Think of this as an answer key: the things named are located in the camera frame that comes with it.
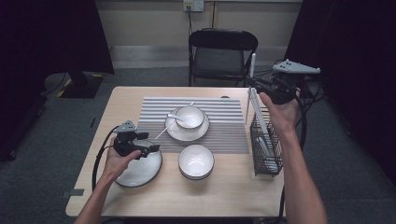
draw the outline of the forearm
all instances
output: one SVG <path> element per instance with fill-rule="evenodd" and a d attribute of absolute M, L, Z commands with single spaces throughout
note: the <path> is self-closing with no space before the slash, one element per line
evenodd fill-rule
<path fill-rule="evenodd" d="M 289 223 L 327 223 L 318 189 L 306 167 L 294 130 L 280 136 L 285 176 L 285 205 Z"/>
<path fill-rule="evenodd" d="M 77 219 L 75 220 L 75 224 L 100 223 L 102 209 L 105 204 L 108 190 L 110 189 L 112 183 L 113 180 L 107 176 L 102 176 L 99 179 L 92 195 L 85 203 Z"/>

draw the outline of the black chair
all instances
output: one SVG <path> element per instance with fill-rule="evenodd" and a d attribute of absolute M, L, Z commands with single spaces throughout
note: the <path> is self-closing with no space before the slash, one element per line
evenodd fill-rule
<path fill-rule="evenodd" d="M 244 81 L 245 87 L 258 45 L 256 36 L 246 31 L 205 28 L 193 32 L 189 38 L 189 86 L 198 77 L 234 80 L 236 84 Z"/>

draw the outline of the wooden table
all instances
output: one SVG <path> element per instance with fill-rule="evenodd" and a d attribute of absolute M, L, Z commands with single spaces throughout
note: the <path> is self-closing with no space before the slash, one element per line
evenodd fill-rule
<path fill-rule="evenodd" d="M 75 185 L 75 189 L 84 189 L 84 193 L 70 198 L 66 207 L 67 215 L 76 217 L 92 193 L 93 164 L 108 132 L 128 119 L 137 124 L 143 98 L 146 96 L 229 96 L 240 100 L 245 117 L 248 88 L 115 88 Z M 276 217 L 283 187 L 283 172 L 275 177 L 254 174 L 249 139 L 249 124 L 254 113 L 251 106 L 248 113 L 246 132 L 249 154 L 214 154 L 215 167 L 210 176 L 193 181 L 178 170 L 178 153 L 163 153 L 163 166 L 147 185 L 139 188 L 125 188 L 117 183 L 112 185 L 102 216 Z M 105 160 L 106 153 L 101 159 L 98 178 L 102 174 Z"/>

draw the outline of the spoon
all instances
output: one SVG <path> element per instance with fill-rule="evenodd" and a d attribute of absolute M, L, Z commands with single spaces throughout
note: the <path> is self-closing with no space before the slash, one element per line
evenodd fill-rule
<path fill-rule="evenodd" d="M 195 127 L 196 126 L 196 119 L 183 119 L 179 116 L 173 115 L 173 114 L 168 114 L 168 118 L 172 118 L 172 119 L 178 119 L 180 121 L 182 121 L 183 123 L 185 123 L 187 126 L 189 127 Z"/>
<path fill-rule="evenodd" d="M 170 126 L 172 126 L 172 124 L 173 123 L 175 123 L 175 119 L 174 119 L 174 121 L 172 121 L 172 123 L 171 124 L 169 124 L 168 126 L 166 126 L 165 127 L 165 129 L 163 129 L 163 131 L 162 132 L 160 132 L 158 135 L 157 135 L 157 137 L 155 137 L 154 139 L 157 139 L 158 137 L 160 137 L 161 136 L 161 134 L 163 134 Z"/>

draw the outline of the left hand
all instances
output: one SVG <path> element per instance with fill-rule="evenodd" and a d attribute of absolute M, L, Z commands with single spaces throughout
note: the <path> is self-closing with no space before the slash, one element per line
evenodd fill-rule
<path fill-rule="evenodd" d="M 137 158 L 141 154 L 140 150 L 135 150 L 126 157 L 120 156 L 113 147 L 114 139 L 115 137 L 111 139 L 111 147 L 107 151 L 105 170 L 102 174 L 102 176 L 107 176 L 112 181 L 115 181 L 125 171 L 125 169 L 128 168 L 130 161 Z"/>

